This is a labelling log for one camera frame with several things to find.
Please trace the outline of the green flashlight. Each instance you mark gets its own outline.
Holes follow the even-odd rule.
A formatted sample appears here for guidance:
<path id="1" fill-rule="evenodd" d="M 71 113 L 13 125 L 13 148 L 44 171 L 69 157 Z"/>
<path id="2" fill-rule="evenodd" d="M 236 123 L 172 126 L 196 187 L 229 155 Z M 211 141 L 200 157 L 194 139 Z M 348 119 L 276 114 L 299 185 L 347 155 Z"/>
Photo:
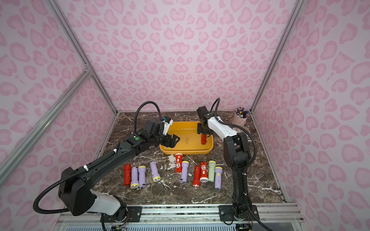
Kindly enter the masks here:
<path id="1" fill-rule="evenodd" d="M 216 168 L 216 162 L 213 160 L 210 160 L 208 162 L 208 181 L 209 182 L 214 182 L 215 179 L 215 168 Z"/>

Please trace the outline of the plain red flashlight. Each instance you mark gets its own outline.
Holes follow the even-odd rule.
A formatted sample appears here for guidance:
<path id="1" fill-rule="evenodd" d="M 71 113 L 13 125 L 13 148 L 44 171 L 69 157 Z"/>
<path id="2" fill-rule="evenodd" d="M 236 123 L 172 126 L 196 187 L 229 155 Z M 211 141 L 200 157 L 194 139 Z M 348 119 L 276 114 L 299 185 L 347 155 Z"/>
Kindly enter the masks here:
<path id="1" fill-rule="evenodd" d="M 192 186 L 195 188 L 200 187 L 200 173 L 201 173 L 201 167 L 199 165 L 196 165 L 194 168 L 194 177 Z"/>

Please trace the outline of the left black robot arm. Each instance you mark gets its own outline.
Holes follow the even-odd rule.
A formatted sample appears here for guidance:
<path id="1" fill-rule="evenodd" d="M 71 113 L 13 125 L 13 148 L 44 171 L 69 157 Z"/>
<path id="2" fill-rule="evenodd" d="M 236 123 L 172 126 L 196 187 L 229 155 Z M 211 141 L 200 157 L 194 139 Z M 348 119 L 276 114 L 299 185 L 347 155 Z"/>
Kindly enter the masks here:
<path id="1" fill-rule="evenodd" d="M 93 188 L 106 175 L 127 160 L 158 147 L 174 148 L 180 141 L 176 135 L 168 134 L 173 120 L 168 116 L 149 119 L 142 129 L 135 128 L 130 136 L 120 142 L 112 151 L 77 169 L 71 167 L 62 172 L 61 179 L 43 190 L 33 202 L 33 210 L 39 214 L 57 214 L 70 212 L 73 216 L 85 213 L 100 213 L 123 221 L 128 216 L 128 209 L 117 196 L 95 192 Z M 58 197 L 64 203 L 64 209 L 46 210 L 39 203 L 52 189 L 58 188 Z"/>

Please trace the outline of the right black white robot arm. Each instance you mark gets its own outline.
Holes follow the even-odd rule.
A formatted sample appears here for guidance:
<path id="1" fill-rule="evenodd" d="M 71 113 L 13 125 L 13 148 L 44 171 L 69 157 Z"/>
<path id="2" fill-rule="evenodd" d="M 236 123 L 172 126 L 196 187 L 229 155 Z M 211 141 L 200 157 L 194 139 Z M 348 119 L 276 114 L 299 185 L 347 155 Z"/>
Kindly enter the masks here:
<path id="1" fill-rule="evenodd" d="M 237 219 L 252 218 L 258 221 L 258 212 L 252 209 L 248 189 L 248 168 L 257 156 L 257 147 L 252 135 L 242 126 L 224 122 L 218 116 L 220 98 L 211 109 L 197 109 L 200 120 L 197 133 L 205 136 L 216 134 L 223 140 L 224 160 L 231 169 L 233 182 L 233 212 Z"/>

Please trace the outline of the yellow plastic storage tray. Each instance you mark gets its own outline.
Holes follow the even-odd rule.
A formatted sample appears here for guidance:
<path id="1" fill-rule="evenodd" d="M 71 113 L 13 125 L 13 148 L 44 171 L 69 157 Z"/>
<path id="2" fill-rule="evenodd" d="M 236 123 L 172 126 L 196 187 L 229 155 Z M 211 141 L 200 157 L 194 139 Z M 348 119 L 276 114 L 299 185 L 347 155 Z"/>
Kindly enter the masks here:
<path id="1" fill-rule="evenodd" d="M 206 138 L 206 143 L 202 144 L 201 134 L 198 134 L 198 121 L 173 122 L 168 133 L 176 135 L 180 141 L 174 148 L 160 145 L 160 149 L 167 155 L 181 153 L 183 155 L 204 155 L 211 152 L 214 147 L 213 136 Z"/>

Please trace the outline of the red flashlight white logo centre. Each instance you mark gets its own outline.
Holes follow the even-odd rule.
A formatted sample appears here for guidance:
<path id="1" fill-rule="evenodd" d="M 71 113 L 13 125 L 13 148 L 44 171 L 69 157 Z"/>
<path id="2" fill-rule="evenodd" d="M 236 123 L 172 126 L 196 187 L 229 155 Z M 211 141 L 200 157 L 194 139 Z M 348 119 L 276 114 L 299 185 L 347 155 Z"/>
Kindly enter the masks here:
<path id="1" fill-rule="evenodd" d="M 181 173 L 182 160 L 183 160 L 183 154 L 181 153 L 175 154 L 175 173 Z"/>

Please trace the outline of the pink pen holder cup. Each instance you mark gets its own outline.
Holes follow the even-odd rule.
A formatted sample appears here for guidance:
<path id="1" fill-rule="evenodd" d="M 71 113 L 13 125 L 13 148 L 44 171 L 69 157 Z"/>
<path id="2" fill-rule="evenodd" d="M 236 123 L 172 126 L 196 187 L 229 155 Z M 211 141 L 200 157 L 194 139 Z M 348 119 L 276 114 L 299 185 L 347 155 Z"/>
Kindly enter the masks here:
<path id="1" fill-rule="evenodd" d="M 246 123 L 247 123 L 247 118 L 243 118 L 243 117 L 238 116 L 237 114 L 234 114 L 232 124 L 245 127 Z"/>

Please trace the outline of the pens in cup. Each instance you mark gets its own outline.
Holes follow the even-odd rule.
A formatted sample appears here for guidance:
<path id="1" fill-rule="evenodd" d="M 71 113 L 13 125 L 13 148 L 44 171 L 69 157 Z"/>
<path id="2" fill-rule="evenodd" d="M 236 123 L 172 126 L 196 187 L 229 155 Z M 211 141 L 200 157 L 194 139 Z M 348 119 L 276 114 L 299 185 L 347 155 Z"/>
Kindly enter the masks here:
<path id="1" fill-rule="evenodd" d="M 243 107 L 238 107 L 237 110 L 235 111 L 235 114 L 237 117 L 244 119 L 249 116 L 250 112 Z"/>

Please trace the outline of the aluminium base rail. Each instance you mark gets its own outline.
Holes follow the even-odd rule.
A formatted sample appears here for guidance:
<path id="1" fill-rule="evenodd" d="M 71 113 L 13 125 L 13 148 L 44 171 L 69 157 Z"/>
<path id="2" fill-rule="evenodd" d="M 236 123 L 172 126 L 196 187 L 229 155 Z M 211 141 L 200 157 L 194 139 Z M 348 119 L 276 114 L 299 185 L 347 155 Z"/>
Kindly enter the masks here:
<path id="1" fill-rule="evenodd" d="M 101 223 L 100 214 L 63 213 L 56 231 L 306 231 L 295 203 L 256 204 L 253 215 L 232 216 L 230 204 L 132 205 L 127 222 Z"/>

